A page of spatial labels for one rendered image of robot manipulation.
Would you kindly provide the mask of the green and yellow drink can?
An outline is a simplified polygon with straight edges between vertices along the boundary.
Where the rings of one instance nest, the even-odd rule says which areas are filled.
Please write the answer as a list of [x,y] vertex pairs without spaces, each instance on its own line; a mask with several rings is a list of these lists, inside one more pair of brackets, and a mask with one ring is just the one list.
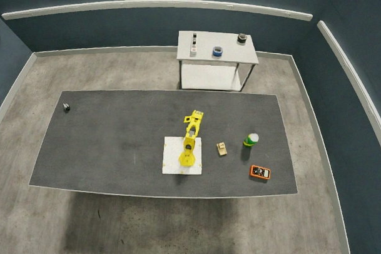
[[250,134],[244,141],[243,144],[245,147],[250,148],[258,141],[258,136],[256,134]]

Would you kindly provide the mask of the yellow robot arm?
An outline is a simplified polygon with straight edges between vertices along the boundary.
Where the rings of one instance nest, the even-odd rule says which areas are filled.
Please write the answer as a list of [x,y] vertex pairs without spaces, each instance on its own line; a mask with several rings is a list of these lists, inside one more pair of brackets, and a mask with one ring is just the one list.
[[[192,151],[194,150],[194,147],[195,147],[195,137],[197,137],[197,134],[199,131],[199,125],[200,125],[200,122],[202,119],[201,117],[203,117],[203,113],[201,113],[201,111],[194,111],[192,113],[191,122],[186,129],[187,133],[186,133],[185,140],[183,143],[183,147],[184,147],[184,150],[186,152],[185,153],[182,152],[178,158],[178,160],[180,162],[180,166],[191,165],[191,164],[192,164],[192,166],[194,166],[194,162],[195,162],[196,158],[195,158],[194,154],[192,153]],[[197,122],[195,123],[195,121],[197,121]],[[196,132],[190,130],[193,126],[195,127]],[[184,163],[183,163],[183,160],[184,160]],[[187,161],[187,163],[186,163],[186,161]]]

